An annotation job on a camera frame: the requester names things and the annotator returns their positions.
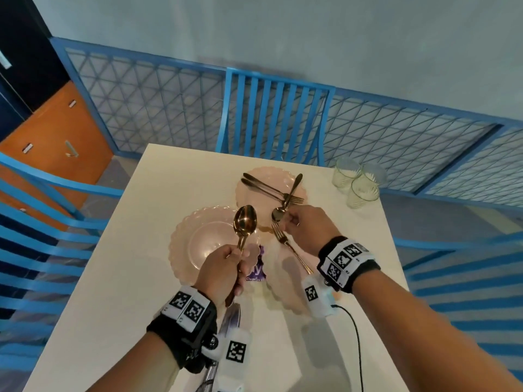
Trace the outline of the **person's right hand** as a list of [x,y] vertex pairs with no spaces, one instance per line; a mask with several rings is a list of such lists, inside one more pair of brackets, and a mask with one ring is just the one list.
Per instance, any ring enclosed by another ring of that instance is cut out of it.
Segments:
[[322,259],[337,243],[346,239],[322,208],[311,205],[293,206],[305,206],[300,223],[305,229],[305,238],[294,242],[308,254]]

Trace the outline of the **person's left hand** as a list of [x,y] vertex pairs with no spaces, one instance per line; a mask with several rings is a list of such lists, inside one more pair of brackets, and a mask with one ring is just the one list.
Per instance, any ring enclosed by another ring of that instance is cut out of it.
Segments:
[[241,255],[236,245],[225,244],[209,254],[200,267],[193,287],[211,300],[217,308],[224,306],[228,297],[236,297]]

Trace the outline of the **gold spoon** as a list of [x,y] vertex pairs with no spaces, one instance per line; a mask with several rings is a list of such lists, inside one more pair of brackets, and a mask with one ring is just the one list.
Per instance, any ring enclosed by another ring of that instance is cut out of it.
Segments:
[[299,184],[301,183],[303,179],[303,174],[298,174],[297,177],[295,178],[294,180],[294,183],[291,187],[291,191],[289,194],[287,194],[287,196],[285,197],[284,201],[283,201],[283,204],[275,209],[272,210],[271,212],[271,220],[273,222],[280,222],[283,217],[285,216],[288,208],[290,205],[292,204],[297,204],[297,205],[301,205],[303,204],[303,199],[299,199],[299,198],[296,198],[294,196],[294,193],[295,191],[297,190]]
[[244,205],[238,209],[233,218],[233,229],[238,236],[236,247],[243,254],[247,238],[257,229],[257,214],[252,205]]

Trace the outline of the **person's right forearm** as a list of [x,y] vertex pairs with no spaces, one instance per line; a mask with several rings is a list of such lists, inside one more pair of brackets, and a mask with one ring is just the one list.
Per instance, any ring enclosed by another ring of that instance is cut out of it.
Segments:
[[358,274],[351,291],[410,392],[523,392],[500,361],[381,270]]

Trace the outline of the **person's left forearm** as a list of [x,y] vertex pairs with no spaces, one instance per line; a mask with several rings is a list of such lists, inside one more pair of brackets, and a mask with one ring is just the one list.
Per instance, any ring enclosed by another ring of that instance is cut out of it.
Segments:
[[169,392],[179,372],[169,347],[147,332],[86,392]]

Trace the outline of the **purple packet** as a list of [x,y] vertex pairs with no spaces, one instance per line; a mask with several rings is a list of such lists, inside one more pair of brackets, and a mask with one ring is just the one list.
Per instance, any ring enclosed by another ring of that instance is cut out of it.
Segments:
[[249,262],[252,263],[253,266],[246,280],[248,282],[264,282],[266,280],[266,274],[263,269],[263,254],[265,249],[263,245],[259,245],[258,249],[255,250],[254,245],[250,244],[248,250],[250,251]]

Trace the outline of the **gold fork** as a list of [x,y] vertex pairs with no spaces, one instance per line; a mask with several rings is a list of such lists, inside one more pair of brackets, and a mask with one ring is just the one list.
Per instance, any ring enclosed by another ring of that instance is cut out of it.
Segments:
[[282,198],[284,200],[289,198],[291,202],[298,203],[298,204],[304,203],[304,201],[305,201],[305,199],[303,197],[298,197],[295,195],[290,195],[289,193],[284,193],[284,192],[272,187],[271,185],[268,185],[268,184],[262,182],[261,180],[252,176],[249,173],[244,172],[243,177],[246,178],[248,181],[257,184],[258,186],[264,187],[265,189],[269,189],[269,190],[274,191],[275,193],[278,193],[279,195],[282,196]]
[[307,272],[307,274],[312,275],[313,270],[305,263],[303,258],[292,247],[288,237],[280,229],[279,224],[277,222],[272,222],[272,230],[273,230],[273,233],[274,233],[276,239],[278,240],[278,242],[283,244],[284,246],[288,247],[291,250],[291,252],[295,255],[295,257],[298,259],[299,263],[302,265],[302,267]]

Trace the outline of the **pink scalloped glass plate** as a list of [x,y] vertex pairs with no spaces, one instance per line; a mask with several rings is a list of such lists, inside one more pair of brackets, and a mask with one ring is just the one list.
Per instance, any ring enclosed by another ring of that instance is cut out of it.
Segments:
[[302,280],[308,276],[291,250],[272,236],[264,243],[263,254],[266,282],[273,296],[286,310],[309,316]]
[[[251,174],[252,176],[258,178],[262,182],[271,185],[272,187],[284,193],[290,193],[291,187],[296,178],[289,171],[269,166],[255,168],[251,171],[248,171],[247,173]],[[270,230],[272,224],[271,212],[273,209],[281,206],[283,203],[259,192],[258,190],[254,190],[245,186],[241,183],[241,178],[235,189],[235,199],[237,207],[239,208],[244,205],[252,205],[257,213],[258,228],[260,228],[261,230]],[[261,188],[282,198],[281,195],[275,193],[272,190],[265,189],[264,187]]]
[[171,235],[168,259],[174,276],[182,284],[195,283],[206,257],[225,244],[236,245],[233,229],[236,210],[212,206],[185,217]]

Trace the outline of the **gold table knife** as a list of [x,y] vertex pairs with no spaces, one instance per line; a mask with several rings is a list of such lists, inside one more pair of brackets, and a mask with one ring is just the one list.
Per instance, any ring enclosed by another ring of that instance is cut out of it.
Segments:
[[245,179],[245,178],[241,178],[241,183],[244,184],[245,186],[249,187],[249,188],[252,188],[254,190],[258,190],[259,192],[269,196],[269,197],[272,197],[274,199],[276,199],[277,201],[283,203],[283,199],[272,194],[271,192],[267,191],[267,190],[264,190],[263,188],[259,187],[258,185],[254,184],[252,181],[248,180],[248,179]]

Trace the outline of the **black right wrist band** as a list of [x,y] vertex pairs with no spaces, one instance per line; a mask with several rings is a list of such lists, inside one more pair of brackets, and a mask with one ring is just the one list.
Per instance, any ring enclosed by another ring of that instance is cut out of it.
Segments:
[[376,257],[361,243],[337,236],[328,241],[318,253],[317,270],[335,291],[352,294],[359,276],[381,270]]

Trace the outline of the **black wrist band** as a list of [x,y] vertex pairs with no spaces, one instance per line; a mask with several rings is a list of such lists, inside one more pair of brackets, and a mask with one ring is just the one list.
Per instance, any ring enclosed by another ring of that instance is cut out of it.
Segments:
[[337,236],[328,241],[318,253],[317,270],[335,291],[352,294],[359,276],[381,270],[376,257],[361,243]]
[[173,355],[180,369],[198,374],[210,364],[201,349],[217,333],[217,307],[208,296],[183,285],[147,326]]

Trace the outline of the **clear drinking glass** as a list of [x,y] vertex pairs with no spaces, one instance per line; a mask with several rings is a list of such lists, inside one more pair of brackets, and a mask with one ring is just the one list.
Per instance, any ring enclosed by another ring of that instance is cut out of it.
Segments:
[[350,157],[338,157],[334,164],[332,184],[343,191],[351,187],[352,182],[361,175],[362,165]]
[[363,173],[352,181],[347,193],[346,205],[351,209],[358,209],[378,200],[379,197],[379,180],[373,173]]
[[375,186],[381,186],[388,181],[387,171],[376,163],[364,163],[362,176]]

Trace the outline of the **blue slatted wooden chair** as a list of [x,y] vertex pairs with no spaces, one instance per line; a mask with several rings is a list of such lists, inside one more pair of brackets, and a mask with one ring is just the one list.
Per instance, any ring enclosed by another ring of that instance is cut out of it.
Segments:
[[229,67],[215,152],[324,167],[335,93],[330,85]]
[[478,241],[394,238],[411,292],[523,382],[523,231]]
[[123,190],[80,183],[0,152],[0,165],[44,199],[0,177],[0,378],[30,374],[72,295],[108,218],[85,216],[62,191],[119,200]]

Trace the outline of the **orange cabinet door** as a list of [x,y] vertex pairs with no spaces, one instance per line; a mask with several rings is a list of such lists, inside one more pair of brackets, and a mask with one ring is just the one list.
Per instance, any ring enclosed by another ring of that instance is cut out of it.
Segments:
[[[69,81],[0,142],[1,156],[56,177],[94,185],[112,160],[113,151],[98,129],[86,101],[75,84]],[[41,185],[33,185],[18,171],[2,163],[0,183],[6,183],[56,210],[65,218],[75,220],[75,216],[39,188]],[[62,195],[85,218],[103,217],[87,216],[86,211],[80,210],[88,193],[47,184],[47,187]],[[32,217],[58,231],[69,232],[71,229],[70,231],[89,238],[97,237],[90,233],[92,231],[63,224],[0,189],[0,210],[2,205],[3,208],[12,210],[11,213]]]

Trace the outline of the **dark blue cabinet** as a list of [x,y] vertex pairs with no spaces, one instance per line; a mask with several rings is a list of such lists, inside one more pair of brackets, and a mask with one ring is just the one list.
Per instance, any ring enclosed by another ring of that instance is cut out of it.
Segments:
[[0,0],[0,142],[68,81],[33,0]]

